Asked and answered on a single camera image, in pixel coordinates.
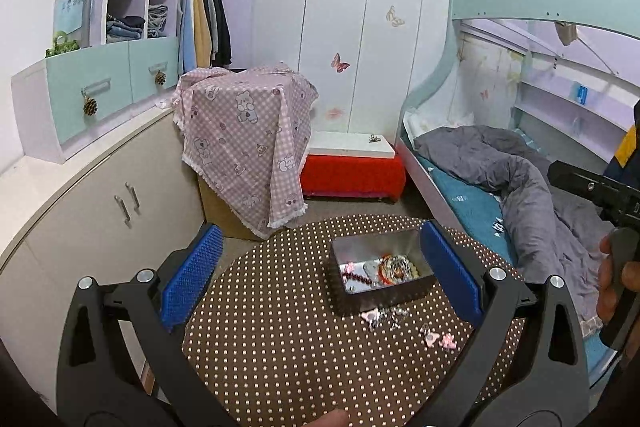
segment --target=gray comforter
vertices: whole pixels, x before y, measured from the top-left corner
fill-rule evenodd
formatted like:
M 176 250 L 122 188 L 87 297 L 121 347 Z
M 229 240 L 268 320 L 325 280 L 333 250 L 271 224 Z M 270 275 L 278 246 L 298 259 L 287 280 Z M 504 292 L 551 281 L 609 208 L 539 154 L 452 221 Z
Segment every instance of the gray comforter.
M 561 275 L 581 322 L 596 316 L 601 238 L 612 230 L 590 201 L 550 187 L 550 164 L 516 133 L 487 126 L 438 128 L 416 150 L 451 176 L 501 195 L 504 224 L 529 282 Z

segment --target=metal bolt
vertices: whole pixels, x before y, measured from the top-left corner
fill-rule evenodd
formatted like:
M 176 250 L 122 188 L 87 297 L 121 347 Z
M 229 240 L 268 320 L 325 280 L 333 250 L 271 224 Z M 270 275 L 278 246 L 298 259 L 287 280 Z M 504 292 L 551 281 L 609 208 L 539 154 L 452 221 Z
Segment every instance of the metal bolt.
M 494 266 L 489 270 L 489 275 L 491 276 L 491 279 L 495 279 L 497 281 L 502 281 L 507 277 L 507 273 L 499 266 Z
M 154 278 L 154 271 L 149 269 L 140 270 L 138 275 L 136 275 L 136 279 L 138 282 L 149 282 Z
M 556 288 L 561 288 L 562 286 L 564 286 L 564 279 L 562 279 L 562 277 L 560 277 L 559 275 L 552 275 L 551 284 Z
M 78 281 L 78 287 L 81 290 L 86 290 L 94 283 L 94 280 L 91 277 L 82 277 L 81 280 Z

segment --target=gingham blanket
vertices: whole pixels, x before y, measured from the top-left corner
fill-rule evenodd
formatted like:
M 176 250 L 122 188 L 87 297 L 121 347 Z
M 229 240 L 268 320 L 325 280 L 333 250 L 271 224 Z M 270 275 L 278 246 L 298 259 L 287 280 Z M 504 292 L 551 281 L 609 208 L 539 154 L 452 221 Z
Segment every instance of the gingham blanket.
M 283 63 L 242 73 L 198 68 L 178 81 L 172 103 L 182 160 L 258 237 L 306 211 L 300 172 L 317 97 Z

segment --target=floor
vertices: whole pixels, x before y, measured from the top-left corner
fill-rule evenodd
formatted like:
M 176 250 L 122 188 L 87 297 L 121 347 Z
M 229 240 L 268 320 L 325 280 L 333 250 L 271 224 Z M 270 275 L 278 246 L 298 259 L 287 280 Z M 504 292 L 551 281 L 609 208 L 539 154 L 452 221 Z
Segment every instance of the floor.
M 395 216 L 422 217 L 424 219 L 433 217 L 429 207 L 410 178 L 407 179 L 404 192 L 396 203 L 346 198 L 314 198 L 305 201 L 308 204 L 308 209 L 306 214 L 298 220 L 297 226 L 322 221 L 330 217 L 350 216 L 351 214 L 392 214 Z M 255 241 L 225 237 L 225 246 L 216 271 L 213 274 L 213 279 L 226 270 L 238 257 L 241 257 L 256 245 L 258 243 Z

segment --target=pine cone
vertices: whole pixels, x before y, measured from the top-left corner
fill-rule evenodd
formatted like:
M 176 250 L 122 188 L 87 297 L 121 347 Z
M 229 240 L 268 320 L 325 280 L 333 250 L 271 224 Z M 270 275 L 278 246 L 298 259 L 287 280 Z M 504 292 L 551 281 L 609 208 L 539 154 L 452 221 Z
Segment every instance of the pine cone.
M 88 96 L 84 97 L 84 106 L 82 107 L 82 111 L 87 116 L 93 116 L 98 112 L 98 103 L 95 101 L 95 98 L 89 98 Z
M 166 82 L 166 75 L 162 73 L 162 71 L 158 71 L 158 73 L 156 73 L 156 84 L 158 86 L 164 86 L 165 82 Z

